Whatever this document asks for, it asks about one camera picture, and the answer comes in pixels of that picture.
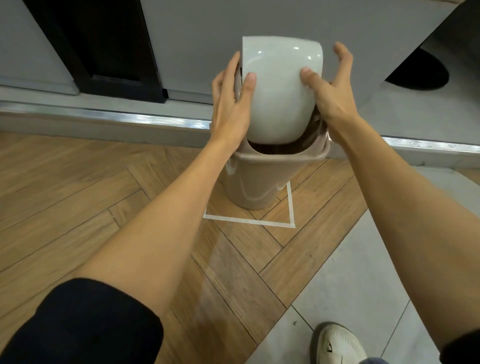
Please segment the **forearm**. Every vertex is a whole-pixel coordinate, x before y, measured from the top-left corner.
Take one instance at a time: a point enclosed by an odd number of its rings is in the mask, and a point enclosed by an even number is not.
[[[163,313],[230,154],[229,146],[210,142],[182,175],[114,235],[77,275],[108,283],[158,315]]]
[[[437,347],[480,327],[480,220],[365,122],[342,144],[395,268]]]

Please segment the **white tape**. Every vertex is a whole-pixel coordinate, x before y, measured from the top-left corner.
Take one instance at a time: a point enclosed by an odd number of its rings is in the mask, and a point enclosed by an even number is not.
[[[205,209],[205,212],[204,212],[204,218],[209,218],[211,220],[240,222],[240,223],[243,223],[243,224],[277,226],[277,227],[280,227],[280,228],[295,228],[295,219],[293,218],[292,189],[291,189],[291,186],[290,186],[290,181],[287,183],[287,201],[288,201],[288,213],[290,215],[290,223],[276,222],[276,221],[265,221],[265,220],[254,220],[254,219],[249,219],[249,218],[231,218],[229,216],[209,215],[209,214],[207,214],[206,209]]]

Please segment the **black round base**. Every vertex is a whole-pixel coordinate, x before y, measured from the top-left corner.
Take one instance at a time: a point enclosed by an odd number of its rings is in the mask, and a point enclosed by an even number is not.
[[[436,90],[448,83],[445,66],[429,52],[417,48],[386,81],[411,90]]]

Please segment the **shiny metal edge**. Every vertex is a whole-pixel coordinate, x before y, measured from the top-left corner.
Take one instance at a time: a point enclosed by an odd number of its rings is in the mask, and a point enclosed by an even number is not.
[[[162,115],[135,114],[120,111],[67,108],[63,106],[27,104],[0,101],[0,112],[15,114],[36,114],[47,116],[73,117],[141,125],[167,126],[197,130],[208,130],[210,120],[178,118]]]
[[[189,119],[179,118],[173,116],[150,115],[150,114],[135,114],[120,111],[96,110],[96,109],[82,109],[69,108],[63,106],[28,104],[11,101],[0,101],[1,113],[12,114],[36,114],[47,116],[61,116],[73,117],[80,119],[110,121],[119,123],[130,123],[139,125],[152,125],[162,127],[175,127],[194,130],[208,130],[209,120],[204,119]],[[449,143],[432,140],[420,140],[409,138],[398,138],[391,136],[382,137],[391,147],[395,149],[406,150],[424,150],[429,152],[439,153],[454,153],[454,154],[480,154],[480,145],[463,144],[463,143]]]

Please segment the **sneaker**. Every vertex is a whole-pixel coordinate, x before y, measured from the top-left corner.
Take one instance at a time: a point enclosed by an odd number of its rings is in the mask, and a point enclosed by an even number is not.
[[[312,364],[359,364],[364,359],[367,354],[360,341],[345,327],[326,322],[315,329],[311,343]]]

